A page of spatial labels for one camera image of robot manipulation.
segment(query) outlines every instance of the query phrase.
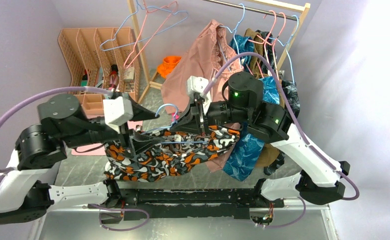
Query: orange camouflage fabric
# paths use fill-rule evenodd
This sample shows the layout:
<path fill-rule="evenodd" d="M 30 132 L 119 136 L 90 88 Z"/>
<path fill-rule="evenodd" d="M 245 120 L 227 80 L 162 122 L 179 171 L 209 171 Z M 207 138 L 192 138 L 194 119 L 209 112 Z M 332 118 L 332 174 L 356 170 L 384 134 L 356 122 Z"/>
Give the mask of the orange camouflage fabric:
<path fill-rule="evenodd" d="M 210 129 L 210 135 L 168 130 L 148 133 L 163 137 L 165 142 L 204 143 L 161 143 L 134 157 L 119 142 L 109 142 L 105 145 L 108 162 L 104 173 L 109 179 L 139 182 L 181 176 L 195 165 L 226 153 L 239 140 L 239 132 L 236 130 L 222 126 L 210 126 Z"/>

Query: blue patterned garment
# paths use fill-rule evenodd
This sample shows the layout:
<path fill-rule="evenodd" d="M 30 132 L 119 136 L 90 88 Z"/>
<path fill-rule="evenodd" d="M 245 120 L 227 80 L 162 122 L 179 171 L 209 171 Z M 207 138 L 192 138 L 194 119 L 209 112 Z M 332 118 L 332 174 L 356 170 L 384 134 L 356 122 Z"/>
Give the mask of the blue patterned garment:
<path fill-rule="evenodd" d="M 263 100 L 279 104 L 279 94 L 273 77 L 268 76 L 260 80 L 264 83 Z M 239 181 L 245 180 L 251 174 L 264 147 L 264 141 L 247 132 L 247 125 L 243 124 L 240 139 L 223 167 L 225 173 Z"/>
<path fill-rule="evenodd" d="M 248 39 L 251 39 L 249 36 L 241 36 L 236 34 L 235 35 L 236 42 L 232 38 L 232 41 L 230 41 L 229 46 L 235 50 L 236 53 L 238 53 L 238 49 L 236 46 L 239 48 L 239 53 L 246 53 L 246 52 L 254 52 L 254 43 L 248 41 Z M 251 61 L 251 56 L 244 56 L 241 57 L 240 63 L 243 66 L 243 69 L 245 72 L 248 72 L 248 67 L 250 65 Z"/>

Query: pink mat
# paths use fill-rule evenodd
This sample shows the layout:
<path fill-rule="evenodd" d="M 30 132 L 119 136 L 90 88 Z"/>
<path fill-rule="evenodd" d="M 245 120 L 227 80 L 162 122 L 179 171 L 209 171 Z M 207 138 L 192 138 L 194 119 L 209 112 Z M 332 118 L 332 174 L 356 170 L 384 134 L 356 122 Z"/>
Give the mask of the pink mat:
<path fill-rule="evenodd" d="M 89 119 L 95 118 L 95 117 L 97 117 L 97 116 L 92 116 L 92 115 L 91 116 L 87 116 L 87 118 L 89 118 Z M 129 129 L 135 129 L 136 125 L 141 125 L 142 126 L 142 122 L 143 121 L 128 121 L 127 125 L 129 127 Z M 84 152 L 86 150 L 99 147 L 100 145 L 101 145 L 100 143 L 97 143 L 97 144 L 91 144 L 91 145 L 86 145 L 86 146 L 80 146 L 80 147 L 78 147 L 77 150 L 79 150 L 79 152 Z M 71 154 L 72 155 L 76 155 L 76 156 L 104 156 L 105 155 L 105 149 L 103 147 L 101 147 L 100 149 L 96 149 L 96 150 L 88 151 L 88 152 L 84 152 L 84 153 L 78 153 L 74 149 L 72 149 L 71 150 Z"/>

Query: metal rod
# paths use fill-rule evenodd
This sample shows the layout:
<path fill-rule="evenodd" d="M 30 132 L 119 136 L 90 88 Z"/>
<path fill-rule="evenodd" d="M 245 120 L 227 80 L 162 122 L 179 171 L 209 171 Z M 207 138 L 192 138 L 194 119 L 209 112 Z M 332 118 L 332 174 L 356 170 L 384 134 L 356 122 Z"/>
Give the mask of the metal rod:
<path fill-rule="evenodd" d="M 242 7 L 241 5 L 237 5 L 237 4 L 233 4 L 233 3 L 229 3 L 229 2 L 225 2 L 225 1 L 217 1 L 217 0 L 203 0 L 203 1 L 214 3 L 214 4 L 221 4 L 221 5 L 224 5 L 224 6 L 237 8 L 237 9 L 244 9 L 244 7 Z M 274 16 L 275 15 L 271 11 L 264 11 L 264 10 L 260 10 L 260 9 L 257 9 L 257 8 L 245 7 L 245 10 L 250 11 L 250 12 L 254 12 L 254 13 L 270 15 L 270 16 Z M 284 16 L 282 14 L 278 14 L 278 13 L 276 13 L 276 17 L 282 18 L 282 19 L 284 18 Z M 286 19 L 287 20 L 292 20 L 292 21 L 296 21 L 297 20 L 294 16 L 286 16 Z"/>

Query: gray wall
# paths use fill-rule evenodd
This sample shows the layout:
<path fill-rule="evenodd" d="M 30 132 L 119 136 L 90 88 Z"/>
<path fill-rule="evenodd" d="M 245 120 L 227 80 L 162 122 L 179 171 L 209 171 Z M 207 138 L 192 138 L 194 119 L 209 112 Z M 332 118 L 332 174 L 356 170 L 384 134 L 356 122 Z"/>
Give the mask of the gray wall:
<path fill-rule="evenodd" d="M 234 4 L 243 3 L 246 7 L 259 8 L 263 10 L 273 9 L 279 12 L 278 9 L 244 0 L 223 1 Z M 123 20 L 130 14 L 126 0 L 52 0 L 52 2 L 67 28 L 119 27 Z M 148 6 L 164 6 L 170 2 L 172 2 L 172 0 L 146 0 Z M 314 12 L 319 7 L 321 0 L 285 0 L 285 2 L 302 6 L 306 2 L 311 3 L 310 13 L 304 23 L 305 26 L 307 26 L 313 17 Z M 241 9 L 205 2 L 202 0 L 178 0 L 178 3 L 179 10 L 188 11 L 189 17 L 174 28 L 155 36 L 147 45 L 145 54 L 151 68 L 156 68 L 158 64 L 162 63 L 165 56 L 181 56 L 185 53 L 196 37 L 212 19 L 217 20 L 219 23 L 228 26 L 233 30 L 237 22 L 241 19 L 243 13 Z M 294 14 L 294 12 L 287 10 L 284 10 L 283 12 L 288 16 Z M 168 13 L 163 11 L 157 11 L 154 14 L 150 14 L 146 20 L 142 37 L 146 38 L 152 36 L 167 15 Z M 142 26 L 145 12 L 143 10 L 139 11 L 137 17 L 139 25 Z M 183 13 L 172 16 L 164 24 L 164 28 L 173 25 L 183 18 Z M 251 28 L 254 31 L 257 29 L 269 31 L 273 20 L 273 16 L 268 16 L 263 19 L 262 14 L 247 11 L 245 13 L 244 20 L 239 25 L 237 33 L 243 35 L 247 28 Z M 273 34 L 277 35 L 282 25 L 283 20 L 278 20 L 276 27 L 273 30 Z M 131 18 L 124 26 L 132 26 Z M 286 28 L 281 34 L 280 39 L 282 41 L 287 41 L 295 26 L 296 22 L 288 20 Z M 304 31 L 305 28 L 302 28 L 299 36 L 302 36 Z M 231 34 L 229 32 L 227 32 L 227 39 L 231 39 Z M 282 48 L 279 44 L 276 45 L 276 51 L 279 55 L 282 52 Z"/>
<path fill-rule="evenodd" d="M 390 1 L 323 1 L 291 53 L 304 131 L 360 188 L 331 204 L 341 240 L 390 239 L 390 15 L 378 12 Z"/>
<path fill-rule="evenodd" d="M 0 116 L 34 94 L 70 84 L 70 73 L 57 42 L 62 27 L 51 1 L 0 0 Z M 37 121 L 33 104 L 2 128 L 0 168 L 9 161 L 19 133 Z M 45 179 L 53 181 L 55 175 L 52 172 Z M 0 226 L 0 239 L 27 239 L 31 226 Z"/>

